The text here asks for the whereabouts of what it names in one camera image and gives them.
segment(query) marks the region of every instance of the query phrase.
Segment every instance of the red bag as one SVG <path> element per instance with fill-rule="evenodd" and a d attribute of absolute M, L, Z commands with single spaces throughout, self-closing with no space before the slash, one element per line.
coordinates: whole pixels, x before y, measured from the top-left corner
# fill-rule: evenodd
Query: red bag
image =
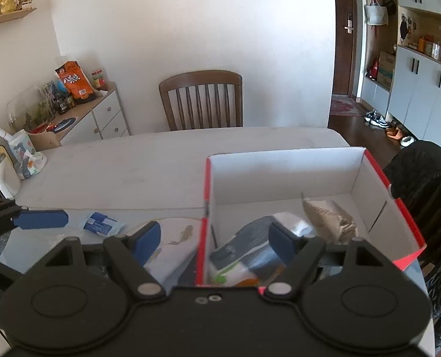
<path fill-rule="evenodd" d="M 376 57 L 372 62 L 371 68 L 367 71 L 367 76 L 372 80 L 377 80 L 377 73 L 379 71 L 379 57 Z"/>

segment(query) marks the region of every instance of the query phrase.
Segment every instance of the cardboard box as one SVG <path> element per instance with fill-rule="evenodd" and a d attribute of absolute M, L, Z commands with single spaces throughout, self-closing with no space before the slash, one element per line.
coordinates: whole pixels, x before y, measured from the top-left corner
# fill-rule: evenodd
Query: cardboard box
<path fill-rule="evenodd" d="M 297 213 L 302 195 L 336 201 L 358 235 L 404 270 L 425 241 L 402 200 L 364 148 L 300 149 L 221 154 L 206 162 L 196 283 L 209 283 L 209 255 L 244 225 L 278 212 Z"/>
<path fill-rule="evenodd" d="M 387 88 L 391 88 L 395 65 L 396 57 L 388 54 L 387 52 L 381 52 L 381 56 L 379 57 L 377 82 L 386 86 Z"/>

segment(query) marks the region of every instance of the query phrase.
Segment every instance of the rug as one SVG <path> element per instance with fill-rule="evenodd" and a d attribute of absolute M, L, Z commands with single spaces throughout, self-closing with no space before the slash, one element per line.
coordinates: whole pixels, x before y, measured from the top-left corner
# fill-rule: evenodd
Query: rug
<path fill-rule="evenodd" d="M 364 116 L 366 109 L 352 98 L 333 95 L 329 115 Z"/>

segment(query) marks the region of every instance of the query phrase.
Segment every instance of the shoe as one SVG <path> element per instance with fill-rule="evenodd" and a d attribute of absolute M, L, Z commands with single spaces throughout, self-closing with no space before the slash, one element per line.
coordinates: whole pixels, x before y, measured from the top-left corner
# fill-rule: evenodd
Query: shoe
<path fill-rule="evenodd" d="M 366 113 L 366 115 L 364 115 L 364 120 L 366 122 L 371 122 L 371 119 L 374 118 L 375 115 L 376 115 L 376 111 L 375 110 L 368 111 Z"/>
<path fill-rule="evenodd" d="M 409 146 L 409 145 L 413 144 L 414 142 L 415 142 L 414 137 L 409 136 L 409 137 L 402 138 L 400 141 L 400 144 L 402 146 Z"/>
<path fill-rule="evenodd" d="M 397 130 L 397 133 L 395 134 L 390 134 L 390 133 L 386 133 L 388 135 L 389 138 L 395 139 L 396 141 L 400 141 L 402 138 L 405 137 L 404 132 L 401 129 Z"/>
<path fill-rule="evenodd" d="M 378 126 L 378 127 L 382 128 L 382 129 L 387 129 L 390 126 L 385 121 L 384 117 L 381 114 L 379 114 L 379 113 L 376 113 L 375 116 L 373 116 L 371 118 L 370 124 L 374 125 L 374 126 Z"/>
<path fill-rule="evenodd" d="M 388 136 L 388 137 L 395 137 L 396 135 L 397 135 L 397 133 L 399 132 L 399 129 L 393 129 L 393 130 L 390 130 L 390 128 L 388 128 L 388 129 L 386 129 L 385 130 L 385 134 Z"/>

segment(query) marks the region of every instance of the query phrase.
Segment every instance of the orange snack bag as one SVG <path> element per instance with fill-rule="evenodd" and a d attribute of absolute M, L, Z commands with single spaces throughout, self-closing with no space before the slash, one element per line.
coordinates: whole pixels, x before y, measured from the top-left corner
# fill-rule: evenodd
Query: orange snack bag
<path fill-rule="evenodd" d="M 76 104 L 87 103 L 96 99 L 94 89 L 77 62 L 66 62 L 56 70 L 56 73 L 74 97 Z"/>

